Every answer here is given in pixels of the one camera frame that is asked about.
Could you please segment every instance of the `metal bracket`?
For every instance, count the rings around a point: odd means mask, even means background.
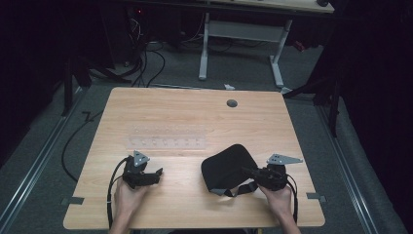
[[[140,165],[149,162],[150,158],[137,150],[133,151],[133,165],[139,167]]]
[[[285,164],[295,164],[295,163],[302,163],[302,159],[291,158],[288,156],[283,156],[281,154],[273,154],[270,159],[267,160],[268,164],[274,165],[285,165]]]

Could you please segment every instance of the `hand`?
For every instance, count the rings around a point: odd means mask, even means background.
[[[258,187],[267,197],[270,210],[279,221],[282,232],[284,234],[301,233],[291,212],[291,188],[286,186],[278,191],[271,191],[259,184]]]
[[[149,186],[131,189],[121,178],[118,179],[115,204],[116,214],[109,233],[123,234],[129,229],[131,218],[136,213]]]

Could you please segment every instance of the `gray carpet floor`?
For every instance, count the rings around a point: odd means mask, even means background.
[[[153,81],[152,87],[167,88],[168,85],[223,90],[224,84],[229,84],[236,90],[280,91],[280,88],[275,86],[268,55],[266,55],[274,45],[265,44],[255,48],[233,46],[225,52],[217,52],[226,49],[225,45],[211,47],[205,81],[198,80],[201,49],[196,47],[196,44],[189,46],[182,46],[180,50],[157,43],[149,46],[151,50],[160,49],[157,52],[166,60],[164,70]],[[290,47],[284,48],[280,68],[285,86],[294,89],[304,85],[321,52],[322,48],[304,52],[298,52]],[[143,76],[146,82],[163,66],[163,59],[159,55],[148,52],[147,56],[148,65]],[[120,66],[116,72],[125,69],[127,68]],[[77,96],[80,97],[79,104],[67,120],[50,153],[46,167],[14,217],[8,233],[107,233],[107,230],[64,229],[62,222],[67,207],[62,205],[61,201],[71,197],[76,184],[63,171],[60,157],[71,135],[85,123],[86,115],[83,112],[89,111],[94,115],[103,110],[111,89],[119,86],[126,85],[94,78],[92,86],[80,92],[81,94]],[[325,201],[320,203],[325,215],[325,225],[317,228],[303,227],[301,230],[303,233],[366,233],[341,173],[336,156],[337,149],[331,143],[329,132],[320,117],[319,111],[323,108],[313,106],[311,97],[312,95],[300,95],[285,100],[316,191],[325,197]],[[3,189],[0,211],[7,209],[48,136],[61,120],[62,111],[63,88],[56,92],[53,103],[33,121],[29,133],[1,169],[0,187]],[[66,166],[75,176],[79,176],[82,170],[98,123],[99,118],[96,118],[87,124],[67,145]],[[340,149],[346,156],[364,202],[374,218],[376,230],[372,233],[406,233],[359,145],[343,101],[340,102],[337,134],[338,137],[334,140],[339,143]],[[142,230],[142,233],[168,232],[167,230]],[[281,231],[275,227],[265,229],[264,233],[281,233]]]

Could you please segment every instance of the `desk leg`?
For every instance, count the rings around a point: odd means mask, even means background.
[[[207,79],[207,39],[209,36],[209,13],[206,13],[206,23],[204,26],[204,47],[203,53],[201,54],[201,65],[200,65],[200,80]]]
[[[277,47],[276,54],[274,56],[270,56],[274,79],[276,80],[276,85],[279,88],[283,87],[282,74],[280,73],[280,68],[279,68],[279,59],[282,54],[282,48],[285,44],[285,40],[286,40],[286,37],[288,36],[288,32],[289,32],[289,28],[291,27],[291,24],[292,24],[291,19],[285,23],[285,26],[283,28],[282,35],[280,38],[279,46]]]

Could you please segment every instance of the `table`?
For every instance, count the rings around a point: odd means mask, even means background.
[[[238,105],[229,107],[229,99]],[[84,202],[69,205],[65,228],[108,228],[106,193],[110,177],[116,165],[132,154],[131,147],[151,133],[153,140],[138,149],[151,158],[145,172],[164,168],[164,173],[145,196],[131,228],[279,225],[259,189],[236,198],[207,191],[202,162],[235,143],[242,144],[259,167],[266,166],[273,153],[304,159],[304,163],[286,166],[298,186],[298,225],[324,224],[319,200],[307,198],[307,193],[316,191],[280,93],[115,88],[73,194]],[[169,144],[171,137],[184,141]],[[157,140],[167,144],[153,147]]]
[[[246,5],[252,7],[284,9],[289,11],[305,11],[312,13],[328,13],[332,14],[334,8],[328,4],[326,7],[321,7],[314,0],[210,0],[212,3],[227,3],[234,5]],[[283,87],[282,75],[280,73],[279,59],[282,54],[282,48],[285,44],[288,32],[292,24],[292,19],[285,22],[284,27],[258,25],[250,23],[229,22],[222,20],[209,20],[209,13],[206,13],[206,21],[204,27],[204,45],[201,55],[199,79],[207,78],[207,59],[208,59],[208,38],[209,36],[229,37],[236,39],[276,42],[277,48],[272,56],[270,56],[270,64],[273,69],[276,85]]]

